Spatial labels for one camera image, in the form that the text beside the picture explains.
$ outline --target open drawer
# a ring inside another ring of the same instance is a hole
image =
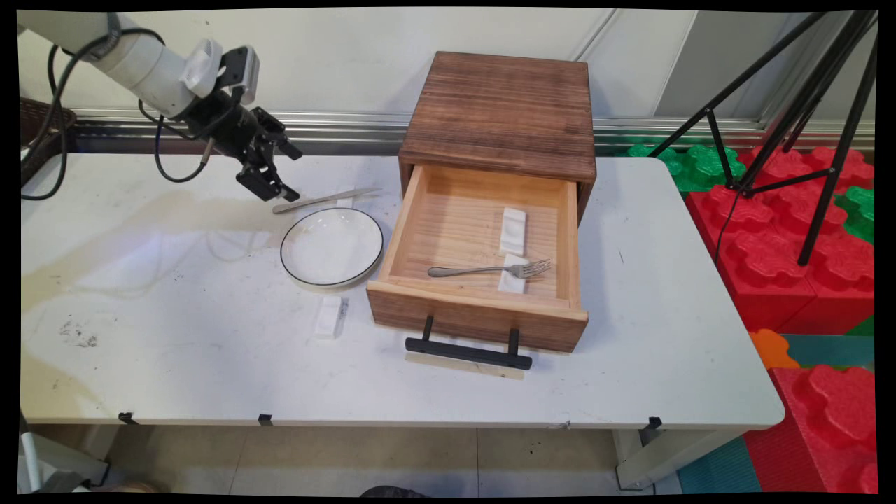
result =
[[[504,265],[504,208],[527,214],[525,256],[551,259],[523,294],[498,290],[501,274],[430,278],[432,266]],[[377,324],[571,352],[588,324],[579,295],[576,184],[482,170],[417,165],[379,279],[367,284]]]

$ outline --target silver fork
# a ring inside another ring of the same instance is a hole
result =
[[[535,276],[539,273],[544,273],[551,267],[550,259],[543,259],[541,261],[530,263],[527,265],[513,265],[507,267],[493,267],[493,268],[470,268],[470,269],[460,269],[460,268],[429,268],[429,276],[434,278],[440,278],[443,276],[455,276],[456,274],[465,274],[465,273],[479,273],[484,271],[506,271],[509,274],[517,278],[529,278],[531,276]]]

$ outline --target silver knife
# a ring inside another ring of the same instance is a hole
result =
[[[274,205],[273,211],[274,213],[284,213],[288,210],[292,210],[293,208],[298,208],[299,206],[305,206],[307,204],[315,204],[321,203],[324,201],[331,201],[334,199],[347,198],[352,196],[360,196],[365,195],[367,193],[372,193],[374,191],[379,191],[379,187],[364,187],[363,189],[354,189],[351,191],[346,191],[344,193],[338,193],[336,195],[324,196],[322,198],[313,198],[313,199],[303,199],[300,201],[296,201],[293,203],[284,203],[284,204],[276,204]]]

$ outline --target white block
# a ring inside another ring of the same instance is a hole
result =
[[[344,193],[346,191],[355,190],[355,186],[341,186],[336,193]],[[355,203],[355,197],[349,196],[347,198],[340,198],[336,200],[336,208],[351,208],[351,206]]]
[[[514,208],[504,208],[501,224],[501,253],[524,256],[526,249],[526,213]]]
[[[314,325],[314,334],[321,338],[335,338],[343,315],[341,297],[324,297],[321,300],[321,307],[317,311],[317,323]]]
[[[527,265],[529,260],[517,257],[513,254],[504,256],[504,267],[513,265]],[[501,272],[501,280],[498,281],[498,290],[504,292],[526,293],[526,279],[517,278],[506,271]]]

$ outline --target black tripod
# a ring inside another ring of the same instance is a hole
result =
[[[840,33],[831,43],[828,50],[824,53],[824,56],[822,56],[818,65],[806,78],[806,82],[800,88],[797,96],[794,97],[787,110],[781,115],[777,125],[772,129],[768,140],[756,155],[753,164],[750,165],[750,168],[747,169],[740,180],[734,180],[731,175],[731,168],[728,165],[728,157],[725,155],[725,146],[722,143],[721,133],[719,132],[718,124],[716,124],[713,109],[718,107],[728,95],[749,80],[750,77],[762,69],[763,66],[770,62],[794,40],[798,39],[800,35],[820,20],[826,13],[812,13],[806,17],[798,26],[796,26],[796,28],[788,33],[787,36],[781,39],[769,49],[768,52],[762,55],[762,57],[740,74],[734,82],[729,84],[718,95],[710,100],[709,103],[703,106],[700,111],[694,114],[693,117],[688,119],[669,138],[667,138],[665,142],[658,145],[653,152],[650,153],[650,156],[654,158],[659,156],[659,154],[665,151],[675,140],[680,138],[687,132],[687,130],[697,124],[700,119],[706,117],[710,123],[712,139],[719,151],[722,169],[725,171],[725,187],[737,191],[737,196],[748,198],[757,193],[798,184],[799,182],[806,182],[807,180],[812,180],[814,178],[826,177],[827,179],[825,180],[824,188],[822,189],[822,196],[818,201],[818,206],[815,207],[815,213],[812,218],[812,223],[809,226],[809,232],[806,235],[806,240],[803,242],[803,248],[799,254],[799,259],[797,260],[799,265],[807,265],[809,257],[812,255],[815,241],[818,239],[818,233],[822,228],[824,215],[827,213],[828,205],[831,203],[834,188],[837,186],[837,181],[840,178],[840,172],[843,170],[843,163],[846,160],[849,145],[852,143],[853,136],[856,134],[858,121],[862,116],[862,111],[865,109],[865,104],[868,101],[868,96],[871,94],[871,88],[874,85],[874,79],[877,76],[877,38],[874,39],[874,47],[871,49],[871,56],[868,57],[865,72],[862,74],[862,80],[858,85],[856,98],[853,99],[852,108],[849,110],[846,125],[843,127],[843,134],[840,136],[840,141],[837,144],[837,151],[834,154],[831,166],[828,169],[819,169],[800,177],[789,178],[766,186],[753,187],[753,183],[760,170],[762,170],[762,166],[784,140],[784,136],[791,127],[793,127],[793,132],[784,143],[783,151],[788,152],[793,148],[794,143],[796,143],[803,128],[806,127],[806,123],[809,122],[809,118],[812,116],[815,108],[818,106],[819,102],[821,102],[822,97],[825,92],[828,91],[828,88],[831,87],[831,83],[833,83],[834,78],[837,77],[837,74],[846,63],[849,55],[852,53],[858,42],[877,22],[877,17],[874,13],[875,11],[855,11],[849,16],[849,20],[840,30]],[[731,206],[731,213],[728,215],[729,219],[731,218],[731,214],[734,213],[735,205],[737,205],[737,196]],[[721,233],[723,232],[725,232],[725,227],[722,227],[722,230],[719,233],[719,242],[721,242]],[[719,246],[716,248],[717,260],[718,257]]]

